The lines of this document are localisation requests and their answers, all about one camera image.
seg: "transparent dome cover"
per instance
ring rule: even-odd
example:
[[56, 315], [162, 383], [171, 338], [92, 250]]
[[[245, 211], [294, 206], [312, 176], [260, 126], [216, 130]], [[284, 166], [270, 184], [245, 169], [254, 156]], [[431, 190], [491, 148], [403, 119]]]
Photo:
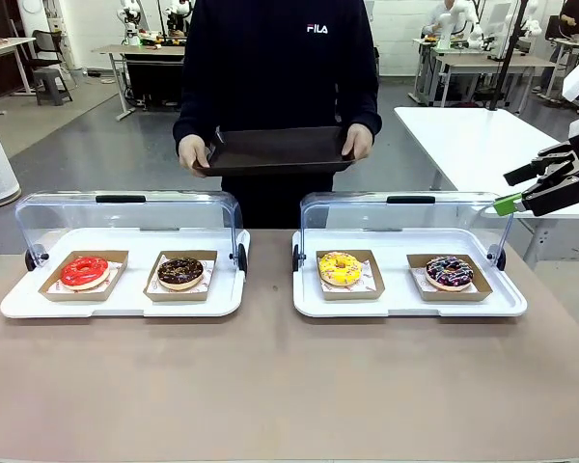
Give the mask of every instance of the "transparent dome cover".
[[[301, 230], [294, 250], [302, 266], [315, 250], [310, 239], [325, 236], [365, 241], [365, 248], [385, 245], [370, 239], [370, 232], [463, 230], [472, 233], [492, 264], [503, 264], [502, 249], [512, 215], [500, 217], [493, 209], [495, 195], [459, 192], [315, 193], [301, 204]], [[395, 233], [387, 233], [395, 239]]]
[[101, 233], [102, 229], [122, 229], [155, 236], [165, 231], [205, 230], [231, 242], [231, 259], [238, 264], [236, 238], [242, 217], [234, 197], [222, 192], [43, 192], [20, 201], [15, 217], [33, 268], [44, 265], [62, 237], [81, 229], [101, 229]]

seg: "person in black clothes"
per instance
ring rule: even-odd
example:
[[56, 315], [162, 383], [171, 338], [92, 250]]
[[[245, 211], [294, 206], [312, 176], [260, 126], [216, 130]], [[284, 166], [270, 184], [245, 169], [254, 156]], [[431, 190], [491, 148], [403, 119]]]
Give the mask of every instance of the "person in black clothes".
[[[174, 125], [180, 164], [207, 167], [221, 131], [336, 125], [343, 155], [367, 157], [382, 122], [363, 0], [197, 0]], [[300, 201], [332, 191], [332, 175], [224, 177], [245, 228], [297, 229]]]
[[[567, 0], [562, 7], [560, 13], [560, 32], [563, 36], [571, 38], [579, 34], [579, 0]], [[560, 47], [557, 45], [549, 61], [555, 63], [560, 56]], [[553, 68], [545, 68], [540, 77], [540, 85], [533, 88], [535, 94], [540, 94], [547, 91], [551, 76], [553, 75]]]

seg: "cardboard box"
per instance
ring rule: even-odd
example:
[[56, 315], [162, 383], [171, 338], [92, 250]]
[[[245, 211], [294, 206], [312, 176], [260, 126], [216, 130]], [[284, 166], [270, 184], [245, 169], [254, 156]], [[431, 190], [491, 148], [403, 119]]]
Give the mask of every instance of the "cardboard box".
[[148, 292], [148, 287], [151, 284], [152, 278], [156, 275], [156, 270], [158, 268], [161, 258], [165, 256], [168, 259], [184, 259], [192, 258], [197, 260], [212, 260], [214, 266], [216, 266], [216, 251], [161, 251], [158, 253], [158, 257], [152, 266], [152, 270], [148, 279], [146, 280], [146, 286], [144, 287], [144, 294], [150, 298], [153, 302], [204, 302], [208, 298], [208, 291], [200, 292], [188, 292], [186, 291], [176, 291], [176, 292]]
[[[96, 257], [103, 258], [108, 262], [119, 262], [122, 264], [118, 270], [118, 274], [109, 286], [103, 292], [75, 292], [70, 294], [60, 294], [60, 293], [48, 293], [47, 290], [58, 280], [60, 280], [60, 274], [62, 269], [65, 268], [69, 263], [73, 262], [78, 258], [88, 258]], [[45, 280], [39, 289], [39, 293], [45, 298], [52, 302], [65, 302], [65, 301], [89, 301], [89, 302], [103, 302], [106, 301], [109, 295], [116, 287], [118, 280], [123, 275], [126, 270], [126, 263], [128, 261], [128, 251], [73, 251], [70, 253], [66, 259], [62, 261], [60, 265], [53, 271], [49, 278]]]
[[491, 285], [488, 283], [481, 269], [476, 265], [476, 263], [466, 254], [454, 254], [457, 258], [465, 260], [472, 270], [474, 271], [474, 279], [472, 284], [474, 289], [464, 289], [460, 292], [449, 292], [437, 289], [435, 286], [431, 285], [426, 280], [420, 280], [417, 276], [415, 270], [423, 269], [427, 266], [427, 263], [431, 259], [439, 258], [443, 256], [442, 254], [409, 254], [407, 255], [407, 261], [409, 262], [409, 270], [412, 274], [412, 278], [416, 283], [416, 287], [421, 293], [421, 297], [424, 301], [429, 302], [479, 302], [484, 300], [489, 294], [493, 292]]
[[[361, 262], [369, 261], [372, 270], [373, 281], [375, 283], [375, 291], [352, 291], [351, 286], [347, 286], [347, 292], [333, 292], [333, 291], [326, 291], [322, 288], [322, 292], [324, 294], [325, 301], [355, 301], [355, 300], [372, 300], [378, 299], [379, 296], [382, 295], [384, 292], [384, 281], [382, 280], [382, 274], [379, 271], [379, 267], [377, 266], [377, 262], [375, 261], [375, 257], [370, 250], [331, 250], [331, 251], [317, 251], [317, 263], [319, 260], [323, 258], [328, 253], [345, 253], [351, 256], [354, 256]], [[322, 281], [321, 277], [319, 276], [319, 265], [317, 266], [317, 277]]]

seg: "stool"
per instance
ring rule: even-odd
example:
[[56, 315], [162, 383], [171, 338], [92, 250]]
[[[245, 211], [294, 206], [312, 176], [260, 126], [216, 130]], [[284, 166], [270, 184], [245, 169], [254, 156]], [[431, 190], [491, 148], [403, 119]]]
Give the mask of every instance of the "stool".
[[[37, 94], [37, 104], [41, 106], [42, 100], [53, 100], [55, 106], [62, 106], [65, 104], [63, 102], [64, 98], [68, 98], [73, 101], [70, 95], [69, 89], [67, 89], [67, 84], [65, 84], [65, 79], [62, 78], [62, 74], [59, 70], [54, 68], [41, 68], [32, 71], [32, 76], [35, 80], [35, 90]], [[59, 90], [56, 85], [56, 79], [60, 79], [62, 82], [64, 90]]]

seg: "person in white shirt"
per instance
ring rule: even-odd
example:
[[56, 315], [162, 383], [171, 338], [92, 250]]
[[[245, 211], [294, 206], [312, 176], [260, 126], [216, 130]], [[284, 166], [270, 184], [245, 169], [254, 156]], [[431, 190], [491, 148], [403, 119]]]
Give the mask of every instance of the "person in white shirt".
[[[454, 4], [455, 0], [444, 0], [437, 4], [429, 14], [427, 26], [423, 27], [424, 36], [440, 36], [442, 33], [442, 26], [439, 23], [439, 17], [441, 14], [449, 13]], [[463, 17], [463, 14], [460, 14], [455, 28], [453, 29], [453, 33], [461, 32], [464, 24], [465, 18]]]

